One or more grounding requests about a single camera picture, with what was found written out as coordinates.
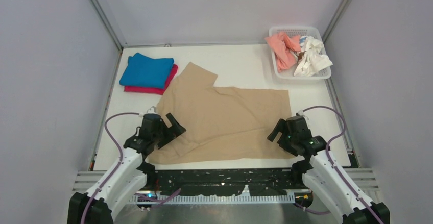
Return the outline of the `white t shirt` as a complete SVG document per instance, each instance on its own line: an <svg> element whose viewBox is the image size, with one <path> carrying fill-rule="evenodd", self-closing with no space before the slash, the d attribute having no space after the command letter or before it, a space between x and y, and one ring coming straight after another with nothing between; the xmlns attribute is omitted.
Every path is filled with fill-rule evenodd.
<svg viewBox="0 0 433 224"><path fill-rule="evenodd" d="M325 48L321 40L304 35L300 37L300 46L295 77L311 77L333 65L330 58L322 53Z"/></svg>

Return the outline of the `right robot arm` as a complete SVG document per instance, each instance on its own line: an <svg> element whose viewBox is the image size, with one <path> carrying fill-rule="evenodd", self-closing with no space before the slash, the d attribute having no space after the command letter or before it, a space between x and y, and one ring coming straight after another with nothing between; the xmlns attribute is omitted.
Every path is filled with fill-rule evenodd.
<svg viewBox="0 0 433 224"><path fill-rule="evenodd" d="M312 135L304 117L278 120L267 139L304 158L292 165L293 185L312 190L339 223L390 223L388 207L362 191L338 164L324 138Z"/></svg>

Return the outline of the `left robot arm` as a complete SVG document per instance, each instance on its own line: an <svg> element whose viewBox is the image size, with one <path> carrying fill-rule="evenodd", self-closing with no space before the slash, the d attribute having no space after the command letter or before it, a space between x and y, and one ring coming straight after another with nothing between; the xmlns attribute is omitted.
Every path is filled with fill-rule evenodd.
<svg viewBox="0 0 433 224"><path fill-rule="evenodd" d="M117 141L118 159L84 193L76 192L69 200L67 223L114 223L120 210L140 190L156 186L155 166L145 159L154 149L161 149L186 132L171 113L170 122L156 113L139 114L142 122L123 145Z"/></svg>

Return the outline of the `folded blue t shirt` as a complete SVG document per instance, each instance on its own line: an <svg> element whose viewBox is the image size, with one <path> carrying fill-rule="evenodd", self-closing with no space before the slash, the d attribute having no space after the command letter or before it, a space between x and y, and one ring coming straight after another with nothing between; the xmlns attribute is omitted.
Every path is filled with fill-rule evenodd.
<svg viewBox="0 0 433 224"><path fill-rule="evenodd" d="M140 88L162 89L175 64L173 58L150 58L141 53L129 56L119 84Z"/></svg>

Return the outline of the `pink t shirt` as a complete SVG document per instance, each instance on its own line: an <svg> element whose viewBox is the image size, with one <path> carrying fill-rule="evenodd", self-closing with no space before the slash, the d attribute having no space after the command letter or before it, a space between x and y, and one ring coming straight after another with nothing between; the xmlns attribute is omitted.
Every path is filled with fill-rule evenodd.
<svg viewBox="0 0 433 224"><path fill-rule="evenodd" d="M277 71L282 72L298 63L301 53L300 35L289 37L285 32L279 32L265 38L267 45L274 51Z"/></svg>

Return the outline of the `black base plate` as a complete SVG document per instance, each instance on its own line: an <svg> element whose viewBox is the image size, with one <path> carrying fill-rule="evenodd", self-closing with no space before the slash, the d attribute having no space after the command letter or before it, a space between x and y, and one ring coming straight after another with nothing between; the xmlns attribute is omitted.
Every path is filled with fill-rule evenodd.
<svg viewBox="0 0 433 224"><path fill-rule="evenodd" d="M157 170L142 191L181 196L238 196L245 187L252 196L280 196L309 189L292 177L290 168Z"/></svg>

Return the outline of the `aluminium frame rail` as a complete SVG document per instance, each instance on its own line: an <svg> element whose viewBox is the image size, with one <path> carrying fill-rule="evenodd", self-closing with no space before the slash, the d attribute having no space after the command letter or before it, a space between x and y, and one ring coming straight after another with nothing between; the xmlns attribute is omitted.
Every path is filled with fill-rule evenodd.
<svg viewBox="0 0 433 224"><path fill-rule="evenodd" d="M153 171L148 180L150 180L153 175L156 174L156 170ZM151 198L156 198L158 200L163 200L170 195L162 193L153 193L150 191L139 190L141 194L148 194ZM313 196L312 191L293 191L288 190L285 195L280 196L252 196L245 187L242 193L238 196L181 196L180 194L169 201L169 204L246 204L246 203L300 203L302 198L306 198L307 203L311 203Z"/></svg>

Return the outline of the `white plastic basket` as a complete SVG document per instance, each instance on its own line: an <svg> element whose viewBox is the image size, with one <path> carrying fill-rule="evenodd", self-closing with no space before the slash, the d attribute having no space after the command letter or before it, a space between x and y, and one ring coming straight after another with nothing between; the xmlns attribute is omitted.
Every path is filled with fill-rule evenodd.
<svg viewBox="0 0 433 224"><path fill-rule="evenodd" d="M300 36L313 36L314 38L321 40L321 35L318 29L314 28L314 27L305 27L305 26L277 26L277 27L271 27L269 29L269 36L273 35L273 34L277 34L279 32L285 32L289 37L294 37L296 35L300 35ZM319 72L319 74L316 74L314 76L311 77L295 77L294 76L294 71L297 67L298 64L294 65L292 68L282 71L282 72L278 72L277 71L277 66L275 63L275 56L274 56L274 51L271 50L271 58L272 58L272 65L273 65L273 69L274 69L274 73L276 74L276 76L278 78L281 79L286 79L286 80L293 80L293 81L318 81L318 80L326 80L328 78L331 77L331 67L328 67L322 71Z"/></svg>

